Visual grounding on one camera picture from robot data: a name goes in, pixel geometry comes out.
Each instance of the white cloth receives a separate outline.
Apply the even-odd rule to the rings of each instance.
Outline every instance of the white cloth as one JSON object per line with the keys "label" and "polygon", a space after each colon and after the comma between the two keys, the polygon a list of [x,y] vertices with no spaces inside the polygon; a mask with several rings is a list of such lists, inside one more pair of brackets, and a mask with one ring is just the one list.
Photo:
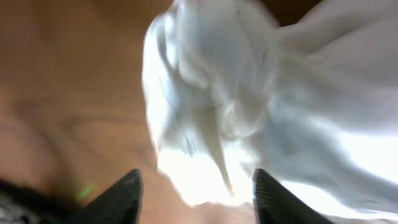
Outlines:
{"label": "white cloth", "polygon": [[159,170],[190,205],[251,202],[262,168],[331,219],[398,220],[397,10],[325,1],[278,28],[256,1],[175,1],[144,44]]}

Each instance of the wood grain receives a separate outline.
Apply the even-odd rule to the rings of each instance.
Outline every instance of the wood grain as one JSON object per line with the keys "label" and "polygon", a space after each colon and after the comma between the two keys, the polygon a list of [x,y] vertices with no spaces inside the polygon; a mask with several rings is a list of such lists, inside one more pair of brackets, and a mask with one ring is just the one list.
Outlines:
{"label": "wood grain", "polygon": [[141,223],[254,223],[252,206],[185,205],[157,173],[142,42],[161,0],[0,0],[0,178],[85,205],[128,170]]}

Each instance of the white fabric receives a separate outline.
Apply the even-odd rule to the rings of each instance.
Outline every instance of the white fabric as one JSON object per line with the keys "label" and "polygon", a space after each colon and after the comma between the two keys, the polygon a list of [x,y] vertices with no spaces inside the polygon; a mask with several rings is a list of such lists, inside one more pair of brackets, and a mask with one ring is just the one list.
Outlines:
{"label": "white fabric", "polygon": [[398,220],[397,10],[326,1],[278,28],[256,1],[175,1],[144,44],[159,170],[190,205],[251,202],[262,168],[331,218]]}

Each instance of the wooden surface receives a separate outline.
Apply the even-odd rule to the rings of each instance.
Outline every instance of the wooden surface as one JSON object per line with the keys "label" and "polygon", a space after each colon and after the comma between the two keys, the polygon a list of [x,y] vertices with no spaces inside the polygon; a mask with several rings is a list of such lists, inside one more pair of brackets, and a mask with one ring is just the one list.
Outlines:
{"label": "wooden surface", "polygon": [[74,202],[93,188],[85,205],[140,168],[142,224],[255,223],[251,205],[186,206],[157,173],[142,41],[170,3],[0,0],[0,179]]}

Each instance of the green light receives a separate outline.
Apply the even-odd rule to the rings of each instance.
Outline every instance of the green light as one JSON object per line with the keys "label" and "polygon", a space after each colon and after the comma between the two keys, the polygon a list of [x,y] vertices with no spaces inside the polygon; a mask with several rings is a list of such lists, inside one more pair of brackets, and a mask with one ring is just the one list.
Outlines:
{"label": "green light", "polygon": [[94,190],[94,188],[92,186],[90,187],[86,187],[85,189],[83,189],[79,196],[78,196],[78,200],[81,201],[84,198],[86,198],[92,191]]}

